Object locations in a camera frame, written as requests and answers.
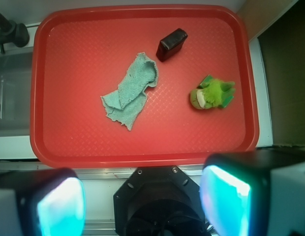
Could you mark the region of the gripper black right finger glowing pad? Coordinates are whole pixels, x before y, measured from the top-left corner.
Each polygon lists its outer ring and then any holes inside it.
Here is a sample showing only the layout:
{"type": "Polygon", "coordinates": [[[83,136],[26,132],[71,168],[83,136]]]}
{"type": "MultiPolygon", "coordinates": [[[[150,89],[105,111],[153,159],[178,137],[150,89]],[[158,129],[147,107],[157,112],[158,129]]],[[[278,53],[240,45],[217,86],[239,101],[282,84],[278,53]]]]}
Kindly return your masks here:
{"type": "Polygon", "coordinates": [[[305,150],[212,154],[200,201],[220,236],[305,236],[305,150]]]}

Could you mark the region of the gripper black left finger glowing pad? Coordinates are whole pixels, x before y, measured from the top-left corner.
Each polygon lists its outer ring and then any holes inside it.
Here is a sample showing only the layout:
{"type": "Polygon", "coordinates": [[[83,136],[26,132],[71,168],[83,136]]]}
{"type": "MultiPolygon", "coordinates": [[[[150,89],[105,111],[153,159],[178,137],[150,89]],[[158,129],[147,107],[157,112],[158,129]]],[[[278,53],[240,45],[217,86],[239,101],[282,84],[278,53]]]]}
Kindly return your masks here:
{"type": "Polygon", "coordinates": [[[72,169],[0,172],[0,236],[81,236],[86,194],[72,169]]]}

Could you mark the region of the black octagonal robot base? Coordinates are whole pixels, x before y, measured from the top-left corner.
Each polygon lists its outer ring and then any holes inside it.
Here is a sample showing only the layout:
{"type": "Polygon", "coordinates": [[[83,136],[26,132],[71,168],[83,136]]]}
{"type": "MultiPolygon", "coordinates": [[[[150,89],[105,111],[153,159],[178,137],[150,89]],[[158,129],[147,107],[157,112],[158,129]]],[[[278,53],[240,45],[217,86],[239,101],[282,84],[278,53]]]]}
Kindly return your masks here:
{"type": "Polygon", "coordinates": [[[113,195],[120,236],[208,236],[199,185],[177,166],[139,167],[113,195]]]}

